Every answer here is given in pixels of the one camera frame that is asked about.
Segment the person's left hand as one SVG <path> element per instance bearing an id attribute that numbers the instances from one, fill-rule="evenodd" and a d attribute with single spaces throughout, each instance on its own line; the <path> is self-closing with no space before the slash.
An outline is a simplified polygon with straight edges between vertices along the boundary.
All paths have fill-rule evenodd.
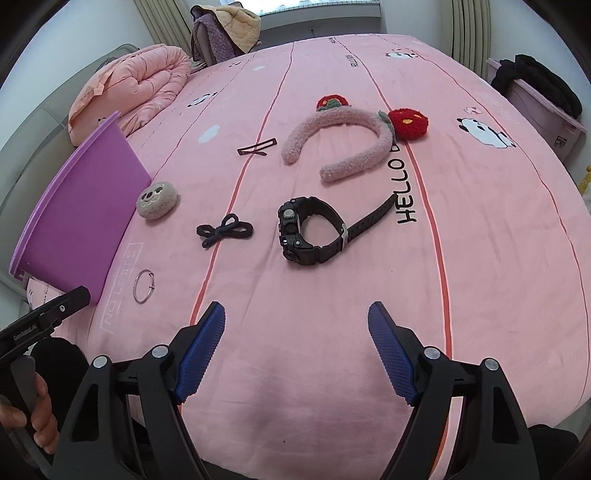
<path id="1" fill-rule="evenodd" d="M 35 374 L 36 399 L 35 407 L 30 414 L 30 423 L 34 429 L 34 442 L 48 455 L 53 455 L 57 449 L 60 434 L 58 424 L 52 413 L 51 399 L 45 380 Z M 0 409 L 2 426 L 10 431 L 24 428 L 27 425 L 26 415 L 13 406 L 2 404 Z"/>

